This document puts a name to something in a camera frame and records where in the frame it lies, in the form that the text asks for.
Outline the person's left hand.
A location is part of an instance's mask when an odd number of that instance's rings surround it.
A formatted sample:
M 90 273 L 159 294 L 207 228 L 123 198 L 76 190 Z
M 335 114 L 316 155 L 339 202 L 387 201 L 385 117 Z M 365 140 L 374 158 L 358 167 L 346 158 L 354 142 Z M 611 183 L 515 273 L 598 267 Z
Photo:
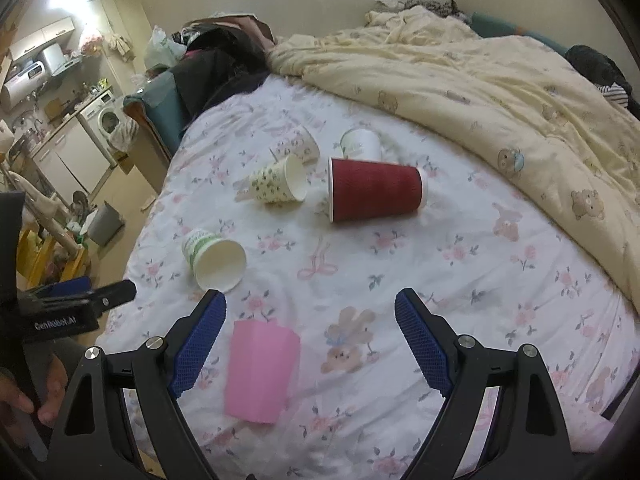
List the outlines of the person's left hand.
M 10 434 L 21 432 L 18 413 L 36 414 L 40 424 L 52 428 L 62 408 L 68 376 L 62 361 L 54 354 L 48 359 L 48 367 L 34 379 L 38 388 L 39 408 L 30 396 L 17 385 L 7 370 L 1 371 L 1 426 Z

